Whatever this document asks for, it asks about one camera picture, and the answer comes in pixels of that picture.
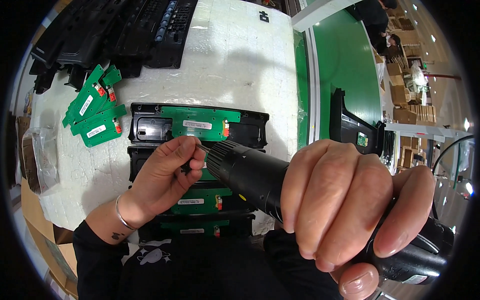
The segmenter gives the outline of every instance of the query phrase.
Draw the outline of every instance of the worker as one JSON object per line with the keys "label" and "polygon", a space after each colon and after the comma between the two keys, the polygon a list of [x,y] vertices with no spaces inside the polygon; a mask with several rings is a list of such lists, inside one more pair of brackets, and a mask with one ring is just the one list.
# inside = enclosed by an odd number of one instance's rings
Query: worker
{"label": "worker", "polygon": [[[205,152],[198,143],[181,136],[162,144],[131,189],[75,230],[80,300],[364,299],[377,287],[378,271],[349,261],[392,197],[398,201],[373,242],[378,257],[408,245],[429,215],[434,179],[427,167],[391,176],[378,156],[320,140],[292,158],[281,192],[283,228],[265,235],[263,251],[249,240],[188,234],[150,241],[122,265],[125,238],[200,179]],[[190,158],[185,175],[180,166]]]}
{"label": "worker", "polygon": [[372,46],[375,48],[375,50],[377,50],[377,53],[380,55],[380,56],[387,56],[387,49],[390,48],[390,47],[395,47],[397,49],[399,49],[399,51],[401,52],[400,50],[400,44],[401,44],[401,40],[400,38],[395,35],[395,34],[386,34],[386,33],[382,33],[380,35],[378,35],[377,37],[377,40],[374,41],[374,40],[371,40],[372,42]]}
{"label": "worker", "polygon": [[396,7],[396,0],[362,0],[355,4],[355,12],[363,20],[371,42],[376,41],[378,35],[386,33],[388,27],[386,11]]}

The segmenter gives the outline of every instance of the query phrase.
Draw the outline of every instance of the black plastic casing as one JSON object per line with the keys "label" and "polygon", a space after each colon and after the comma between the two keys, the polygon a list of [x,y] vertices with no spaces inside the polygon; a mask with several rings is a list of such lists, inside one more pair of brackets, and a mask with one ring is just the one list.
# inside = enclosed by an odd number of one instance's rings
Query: black plastic casing
{"label": "black plastic casing", "polygon": [[[288,162],[228,140],[216,143],[206,162],[210,173],[234,193],[282,222],[280,195]],[[449,227],[429,217],[407,247],[388,258],[377,257],[373,240],[395,202],[391,201],[365,248],[352,262],[373,264],[379,275],[387,279],[429,284],[445,269],[454,234]]]}

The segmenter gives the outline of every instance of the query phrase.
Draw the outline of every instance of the white label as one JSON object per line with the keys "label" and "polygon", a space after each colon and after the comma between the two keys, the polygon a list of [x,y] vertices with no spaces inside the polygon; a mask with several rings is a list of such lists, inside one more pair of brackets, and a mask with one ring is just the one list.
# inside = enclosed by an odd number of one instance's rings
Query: white label
{"label": "white label", "polygon": [[202,129],[212,129],[212,123],[183,120],[183,126]]}
{"label": "white label", "polygon": [[428,276],[425,276],[425,275],[414,275],[414,276],[410,277],[409,279],[405,280],[404,283],[419,284],[427,278],[428,278]]}
{"label": "white label", "polygon": [[183,233],[205,233],[205,229],[198,228],[198,229],[181,229],[180,234]]}
{"label": "white label", "polygon": [[204,199],[180,199],[177,204],[178,205],[185,205],[185,204],[203,204],[205,203]]}
{"label": "white label", "polygon": [[105,127],[105,125],[100,125],[100,126],[98,126],[97,128],[93,128],[92,130],[90,130],[89,132],[87,132],[87,137],[88,137],[88,138],[91,138],[91,137],[94,136],[95,134],[99,134],[100,132],[105,131],[105,130],[107,130],[107,128]]}
{"label": "white label", "polygon": [[87,111],[88,106],[90,103],[92,103],[93,97],[92,95],[88,95],[87,100],[85,101],[84,105],[82,106],[82,109],[80,110],[80,115],[83,116],[84,113]]}

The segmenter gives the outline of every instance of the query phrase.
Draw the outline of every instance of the black sleeve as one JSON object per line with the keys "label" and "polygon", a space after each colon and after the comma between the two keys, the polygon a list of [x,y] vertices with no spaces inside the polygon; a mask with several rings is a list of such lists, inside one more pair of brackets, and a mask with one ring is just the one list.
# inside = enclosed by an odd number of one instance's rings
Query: black sleeve
{"label": "black sleeve", "polygon": [[283,229],[265,235],[264,249],[270,268],[296,299],[343,299],[330,274],[317,269],[314,260],[300,256],[295,234]]}
{"label": "black sleeve", "polygon": [[110,245],[99,238],[83,221],[73,232],[77,257],[79,300],[115,299],[128,244]]}

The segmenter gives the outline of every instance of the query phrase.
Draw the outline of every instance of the plastic bag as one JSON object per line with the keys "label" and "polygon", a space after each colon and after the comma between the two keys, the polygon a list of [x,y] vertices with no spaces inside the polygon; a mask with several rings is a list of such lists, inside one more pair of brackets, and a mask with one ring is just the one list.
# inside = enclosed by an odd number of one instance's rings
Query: plastic bag
{"label": "plastic bag", "polygon": [[465,171],[470,166],[468,161],[470,157],[470,148],[475,146],[474,141],[464,141],[460,143],[460,163],[458,164],[458,170],[460,172]]}
{"label": "plastic bag", "polygon": [[416,85],[427,85],[427,80],[425,80],[425,75],[423,74],[420,63],[418,61],[414,61],[412,67],[410,68],[412,72],[412,79]]}
{"label": "plastic bag", "polygon": [[[27,181],[30,189],[36,194],[42,194],[59,183],[57,170],[57,141],[55,130],[52,128],[29,128],[23,138],[25,168],[30,166]],[[29,155],[27,147],[33,149],[33,156]],[[36,178],[32,158],[35,160]]]}

